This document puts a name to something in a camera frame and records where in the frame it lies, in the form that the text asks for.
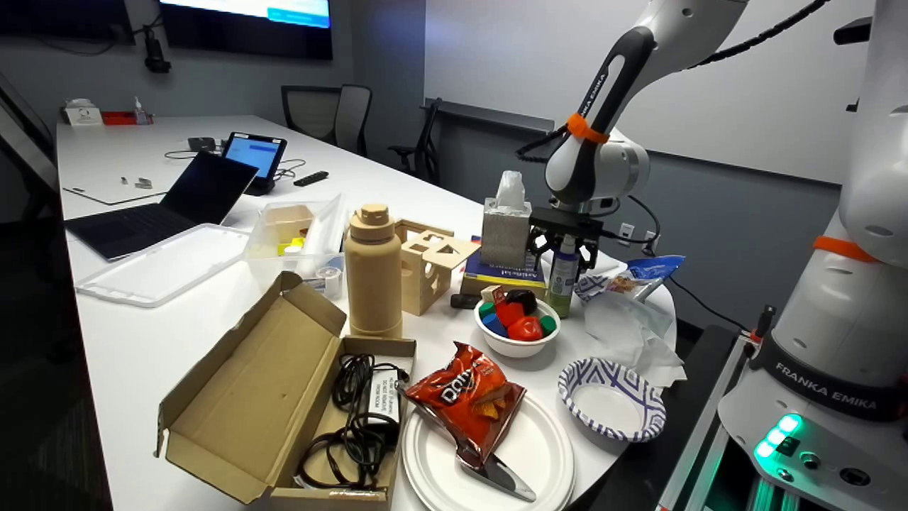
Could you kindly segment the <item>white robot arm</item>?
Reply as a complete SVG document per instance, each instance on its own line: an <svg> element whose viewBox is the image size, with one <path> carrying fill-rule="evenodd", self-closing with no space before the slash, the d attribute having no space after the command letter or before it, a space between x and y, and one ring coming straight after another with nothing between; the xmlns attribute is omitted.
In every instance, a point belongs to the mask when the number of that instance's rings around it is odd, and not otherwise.
<svg viewBox="0 0 908 511"><path fill-rule="evenodd" d="M749 0L648 0L546 161L567 234L609 187L610 130L650 82L704 65ZM840 205L773 333L719 401L755 471L837 511L908 511L908 0L874 0Z"/></svg>

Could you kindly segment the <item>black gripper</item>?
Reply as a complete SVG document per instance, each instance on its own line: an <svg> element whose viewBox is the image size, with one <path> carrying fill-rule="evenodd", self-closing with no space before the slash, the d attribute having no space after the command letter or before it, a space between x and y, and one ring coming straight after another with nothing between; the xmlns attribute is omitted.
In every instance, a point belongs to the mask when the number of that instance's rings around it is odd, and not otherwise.
<svg viewBox="0 0 908 511"><path fill-rule="evenodd" d="M597 268L603 224L589 212L576 212L566 207L539 207L532 212L532 236L528 236L528 252L539 275L546 275L549 271L546 252L560 246L566 236L575 236L583 245L580 272Z"/></svg>

